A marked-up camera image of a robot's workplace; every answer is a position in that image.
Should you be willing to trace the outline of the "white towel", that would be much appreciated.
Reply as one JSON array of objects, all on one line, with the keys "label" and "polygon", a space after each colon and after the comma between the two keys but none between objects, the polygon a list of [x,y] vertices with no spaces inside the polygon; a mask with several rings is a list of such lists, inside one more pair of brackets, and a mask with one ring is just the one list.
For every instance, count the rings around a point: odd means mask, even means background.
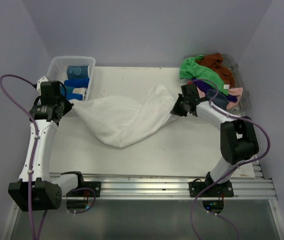
[{"label": "white towel", "polygon": [[102,143],[125,148],[140,142],[179,119],[172,115],[175,104],[169,90],[159,84],[144,103],[124,96],[89,101],[72,100],[72,110]]}]

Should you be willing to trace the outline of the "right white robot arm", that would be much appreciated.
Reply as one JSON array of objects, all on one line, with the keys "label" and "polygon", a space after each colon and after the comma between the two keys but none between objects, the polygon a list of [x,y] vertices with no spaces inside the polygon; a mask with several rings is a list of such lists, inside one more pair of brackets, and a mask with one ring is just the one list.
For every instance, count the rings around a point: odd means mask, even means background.
[{"label": "right white robot arm", "polygon": [[222,184],[229,181],[233,167],[251,159],[259,152],[254,126],[250,118],[240,118],[221,109],[205,97],[200,97],[194,84],[181,87],[182,93],[171,110],[171,114],[185,117],[192,114],[200,117],[220,131],[221,159],[207,173],[205,192],[216,196],[222,191]]}]

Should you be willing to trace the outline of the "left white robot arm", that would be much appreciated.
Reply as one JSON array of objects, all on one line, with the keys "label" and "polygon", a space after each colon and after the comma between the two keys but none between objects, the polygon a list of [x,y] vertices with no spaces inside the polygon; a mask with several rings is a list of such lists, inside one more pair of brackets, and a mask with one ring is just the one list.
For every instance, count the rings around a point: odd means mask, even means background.
[{"label": "left white robot arm", "polygon": [[83,176],[79,171],[68,171],[50,180],[49,168],[53,141],[61,118],[73,104],[60,88],[59,81],[44,81],[40,96],[29,111],[31,136],[25,165],[17,182],[9,184],[8,193],[24,212],[56,210],[62,197],[72,193],[81,196],[86,189]]}]

